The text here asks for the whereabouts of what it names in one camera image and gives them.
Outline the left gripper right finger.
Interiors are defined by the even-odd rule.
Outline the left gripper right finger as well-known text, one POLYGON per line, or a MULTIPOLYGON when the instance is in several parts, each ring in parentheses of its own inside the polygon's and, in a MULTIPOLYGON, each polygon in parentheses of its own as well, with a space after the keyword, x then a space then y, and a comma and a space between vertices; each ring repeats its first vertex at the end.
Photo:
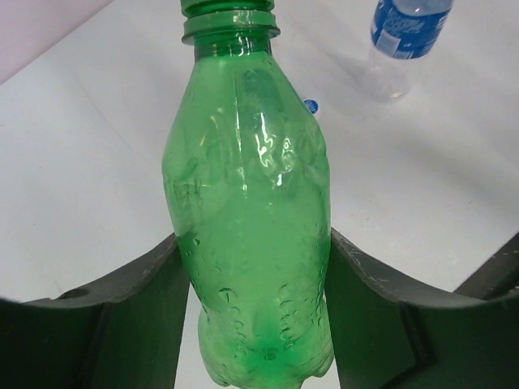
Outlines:
POLYGON ((518 290, 491 300, 447 292, 333 232, 325 294, 343 388, 518 385, 518 290))

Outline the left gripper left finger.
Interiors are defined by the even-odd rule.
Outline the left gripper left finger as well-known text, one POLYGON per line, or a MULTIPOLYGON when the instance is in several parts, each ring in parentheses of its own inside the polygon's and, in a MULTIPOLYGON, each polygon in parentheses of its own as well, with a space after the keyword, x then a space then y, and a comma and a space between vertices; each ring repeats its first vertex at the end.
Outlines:
POLYGON ((2 387, 174 387, 188 290, 169 236, 58 298, 2 300, 2 387))

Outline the green plastic bottle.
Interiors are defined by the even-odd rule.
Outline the green plastic bottle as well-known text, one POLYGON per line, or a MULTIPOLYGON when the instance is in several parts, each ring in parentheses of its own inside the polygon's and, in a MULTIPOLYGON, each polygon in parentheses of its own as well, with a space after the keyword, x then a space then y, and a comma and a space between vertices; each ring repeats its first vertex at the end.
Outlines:
POLYGON ((273 2, 181 7, 195 63, 161 170, 203 363, 223 387, 299 388, 333 359, 326 143, 272 55, 273 2))

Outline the blue label bottle white cap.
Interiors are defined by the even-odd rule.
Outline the blue label bottle white cap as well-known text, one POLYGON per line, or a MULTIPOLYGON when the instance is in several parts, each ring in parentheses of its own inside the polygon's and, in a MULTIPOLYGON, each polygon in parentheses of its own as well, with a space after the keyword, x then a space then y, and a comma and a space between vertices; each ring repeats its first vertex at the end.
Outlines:
POLYGON ((410 91, 452 8, 452 0, 377 2, 364 75, 373 97, 392 100, 410 91))

